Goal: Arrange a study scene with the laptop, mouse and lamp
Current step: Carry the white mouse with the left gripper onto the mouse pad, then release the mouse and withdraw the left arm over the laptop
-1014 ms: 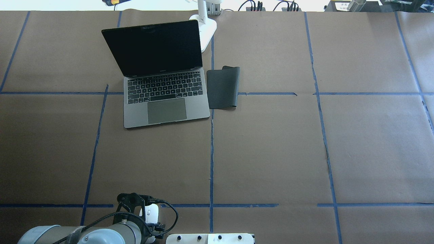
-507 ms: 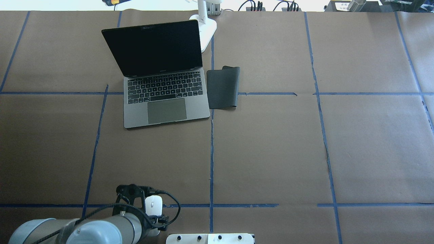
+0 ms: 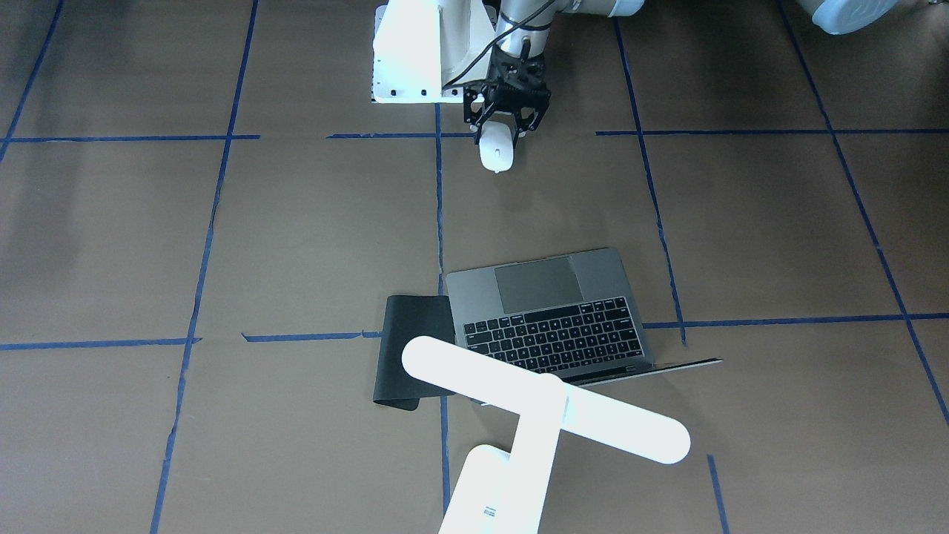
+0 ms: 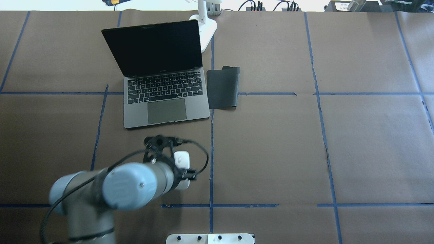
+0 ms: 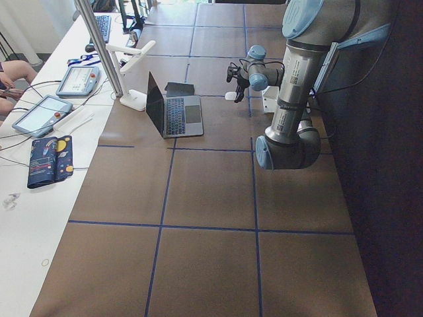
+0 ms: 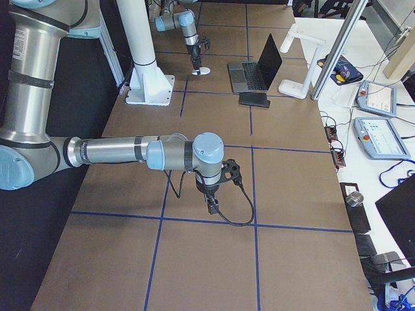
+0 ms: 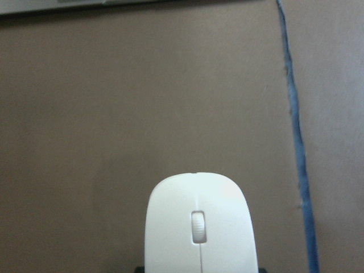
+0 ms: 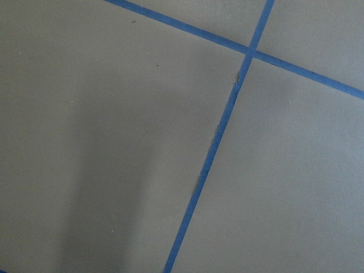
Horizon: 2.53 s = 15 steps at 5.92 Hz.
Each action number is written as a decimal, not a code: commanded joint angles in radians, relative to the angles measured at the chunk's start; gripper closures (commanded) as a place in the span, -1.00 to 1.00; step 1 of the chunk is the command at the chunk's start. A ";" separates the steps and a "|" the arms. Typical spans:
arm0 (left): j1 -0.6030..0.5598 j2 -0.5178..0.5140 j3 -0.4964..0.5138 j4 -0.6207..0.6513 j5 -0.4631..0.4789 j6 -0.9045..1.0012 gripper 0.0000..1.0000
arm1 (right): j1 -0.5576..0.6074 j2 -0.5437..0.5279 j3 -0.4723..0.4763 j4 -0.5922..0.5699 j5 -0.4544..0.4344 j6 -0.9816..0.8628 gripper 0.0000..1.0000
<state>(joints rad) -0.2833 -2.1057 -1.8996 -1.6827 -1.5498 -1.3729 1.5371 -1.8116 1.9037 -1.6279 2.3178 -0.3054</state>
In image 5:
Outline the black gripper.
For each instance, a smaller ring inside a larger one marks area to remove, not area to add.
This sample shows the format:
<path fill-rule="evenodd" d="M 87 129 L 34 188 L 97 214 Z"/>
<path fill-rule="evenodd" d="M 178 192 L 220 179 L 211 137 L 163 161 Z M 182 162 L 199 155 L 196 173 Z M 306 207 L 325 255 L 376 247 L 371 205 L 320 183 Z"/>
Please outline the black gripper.
<path fill-rule="evenodd" d="M 250 87 L 249 73 L 243 67 L 237 66 L 235 70 L 235 78 L 237 80 L 237 88 L 235 90 L 234 102 L 238 103 L 245 96 L 245 89 Z"/>

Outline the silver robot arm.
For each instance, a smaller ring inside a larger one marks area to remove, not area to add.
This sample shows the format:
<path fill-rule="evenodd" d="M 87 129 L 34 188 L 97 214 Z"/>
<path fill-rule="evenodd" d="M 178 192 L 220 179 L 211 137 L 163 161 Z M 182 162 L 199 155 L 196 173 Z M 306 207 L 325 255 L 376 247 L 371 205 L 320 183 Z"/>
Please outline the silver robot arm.
<path fill-rule="evenodd" d="M 272 123 L 256 139 L 256 158 L 263 169 L 302 169 L 316 161 L 321 140 L 306 106 L 322 58 L 333 43 L 354 46 L 384 39 L 392 10 L 392 1 L 288 1 L 282 67 L 268 68 L 266 50 L 254 45 L 240 66 L 227 68 L 227 80 L 237 80 L 235 102 L 249 87 L 279 88 Z"/>

